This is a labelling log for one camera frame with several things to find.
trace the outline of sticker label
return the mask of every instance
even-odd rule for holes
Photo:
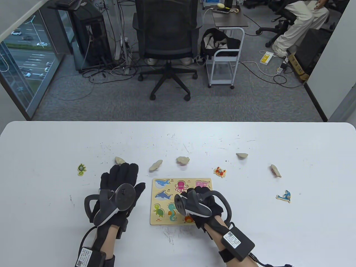
[[[75,265],[76,267],[87,267],[90,257],[91,257],[92,251],[87,249],[87,248],[82,248],[82,251],[80,252],[77,264]]]
[[[223,236],[223,238],[235,249],[239,244],[241,244],[241,241],[237,239],[237,237],[234,236],[233,233],[228,232]]]

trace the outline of cardboard box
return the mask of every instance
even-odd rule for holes
[[[289,57],[288,57],[289,62],[291,63],[291,65],[293,66],[293,69],[299,75],[299,78],[302,81],[308,80],[309,79],[309,75],[305,73],[305,71],[302,69],[302,67],[300,66],[298,60],[295,58],[294,55],[295,55],[295,53],[289,55]]]

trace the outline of person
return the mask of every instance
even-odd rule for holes
[[[123,183],[130,183],[132,185],[136,184],[138,174],[137,164],[128,164],[123,163],[121,166],[114,165],[110,169],[110,173],[103,173],[101,176],[100,188],[101,189],[110,189],[116,190]],[[101,252],[106,254],[104,267],[113,267],[115,262],[114,247],[115,241],[120,231],[120,227],[124,224],[126,218],[130,215],[132,209],[135,207],[138,198],[145,189],[145,183],[140,183],[135,186],[136,199],[133,205],[128,209],[128,211],[119,211],[113,217],[111,217],[104,225],[98,227],[96,239],[94,240],[93,246],[96,246]],[[221,225],[226,226],[224,221],[221,218],[223,208],[220,207],[215,201],[214,198],[210,198],[206,204],[212,211],[212,217],[214,217]],[[100,203],[97,202],[93,209],[98,210]],[[198,228],[204,228],[213,241],[215,242],[217,249],[222,251],[225,249],[224,245],[221,243],[222,235],[214,231],[207,222],[210,218],[198,217],[191,215],[195,221],[195,224]],[[238,261],[236,258],[233,258],[229,262],[226,262],[227,267],[258,267],[258,265],[250,258],[246,257],[243,261]]]
[[[297,19],[294,24],[272,45],[272,50],[278,57],[288,56],[287,49],[292,45],[299,46],[308,29],[320,29],[329,16],[329,10],[324,7],[328,0],[286,0],[286,10],[292,12]]]

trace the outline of black glove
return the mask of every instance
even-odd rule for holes
[[[134,186],[137,181],[137,174],[138,174],[138,165],[135,163],[132,163],[130,165],[128,163],[123,163],[121,165],[114,165],[110,169],[110,174],[105,172],[101,175],[100,189],[109,189],[115,192],[116,189],[124,183],[129,183],[132,186]],[[116,213],[105,223],[105,225],[116,225],[119,227],[124,226],[126,218],[130,215],[132,209],[136,206],[136,202],[145,188],[146,188],[145,183],[137,184],[135,186],[136,198],[134,203],[131,205],[131,207],[126,211],[119,211],[118,213]],[[97,201],[94,206],[92,214],[95,215],[99,209],[100,209],[100,202]]]
[[[187,197],[188,192],[191,190],[193,190],[193,188],[189,188],[187,190],[187,192],[183,192],[183,193],[181,193],[181,195]],[[200,186],[197,186],[196,188],[194,188],[194,190],[199,194],[204,194],[204,193],[210,191],[210,189],[208,187],[200,187]],[[208,218],[204,218],[204,217],[199,217],[197,215],[190,214],[190,216],[193,218],[193,220],[195,222],[195,225],[198,228],[204,228],[204,224],[207,223],[212,217],[217,216],[217,215],[221,216],[222,212],[224,211],[223,208],[215,202],[215,199],[213,196],[206,198],[203,201],[203,204],[211,209],[212,216],[208,217]]]

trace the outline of white shoe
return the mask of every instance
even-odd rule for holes
[[[273,43],[272,45],[272,50],[276,53],[276,56],[280,57],[280,58],[285,58],[288,56],[287,51],[284,51],[282,49],[280,49],[276,43]]]
[[[185,66],[190,65],[193,63],[193,59],[190,57],[185,57],[180,59],[181,63]]]
[[[149,58],[147,60],[147,65],[150,65],[150,66],[153,66],[153,65],[156,65],[158,59],[155,59],[155,58]]]

